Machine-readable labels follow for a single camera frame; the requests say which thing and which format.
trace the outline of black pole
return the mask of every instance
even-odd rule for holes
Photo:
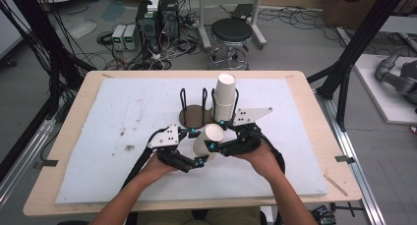
[[[360,58],[368,44],[379,32],[400,1],[377,0],[364,22],[340,55],[340,58],[332,66],[307,79],[309,83],[312,83],[327,77],[323,85],[317,89],[317,94],[322,95],[325,99],[332,99],[334,92],[340,86],[336,121],[342,131],[345,131],[344,114],[350,72],[356,61]]]

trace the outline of cardboard box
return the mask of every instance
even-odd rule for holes
[[[377,0],[327,0],[322,18],[329,27],[357,29]]]

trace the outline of white paper sheet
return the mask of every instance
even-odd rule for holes
[[[108,79],[99,90],[72,152],[57,203],[110,201],[120,190],[152,133],[179,125],[180,90],[187,104],[201,104],[216,79]],[[272,107],[258,126],[286,161],[286,175],[299,195],[328,193],[286,80],[237,80],[238,108]],[[207,109],[211,108],[208,95]],[[226,133],[232,139],[233,133]],[[194,157],[192,140],[181,153]],[[204,168],[174,172],[147,188],[140,200],[272,197],[270,186],[249,163],[218,154]]]

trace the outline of forearm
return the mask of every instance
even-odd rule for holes
[[[281,172],[268,179],[268,181],[284,224],[317,224],[310,211]]]
[[[148,186],[143,177],[136,176],[108,203],[90,224],[123,224],[141,193]]]

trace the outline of human hand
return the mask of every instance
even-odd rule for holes
[[[261,141],[260,146],[254,151],[238,154],[235,155],[235,157],[245,159],[250,162],[255,171],[268,181],[272,180],[272,178],[277,175],[283,175],[272,151],[264,141]]]
[[[157,158],[157,155],[154,154],[150,157],[148,163],[141,170],[141,172],[139,172],[137,177],[142,177],[142,180],[146,182],[148,185],[150,185],[162,178],[165,174],[177,170],[178,169],[174,167],[162,163]]]

